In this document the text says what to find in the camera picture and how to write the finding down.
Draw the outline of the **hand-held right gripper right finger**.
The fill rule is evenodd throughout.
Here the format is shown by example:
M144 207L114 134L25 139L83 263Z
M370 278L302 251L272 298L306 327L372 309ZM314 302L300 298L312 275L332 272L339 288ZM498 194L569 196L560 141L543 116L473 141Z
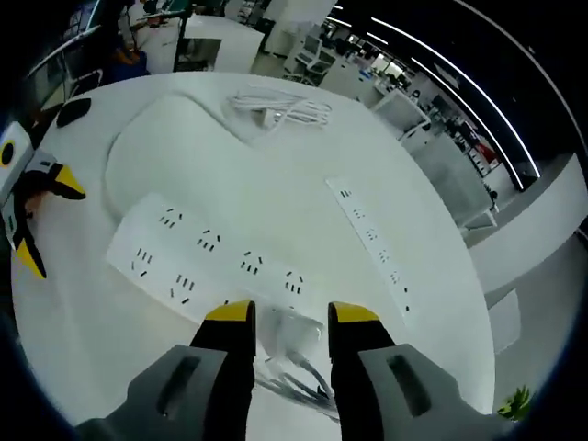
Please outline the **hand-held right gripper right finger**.
M373 311L331 302L328 345L344 440L501 438L501 416L469 405L449 373L413 346L395 343Z

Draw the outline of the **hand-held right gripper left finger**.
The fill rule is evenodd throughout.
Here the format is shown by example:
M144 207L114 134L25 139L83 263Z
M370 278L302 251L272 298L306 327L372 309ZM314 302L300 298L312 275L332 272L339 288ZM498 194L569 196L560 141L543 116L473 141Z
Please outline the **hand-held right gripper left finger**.
M209 312L129 384L125 401L76 426L82 440L244 440L254 388L255 304Z

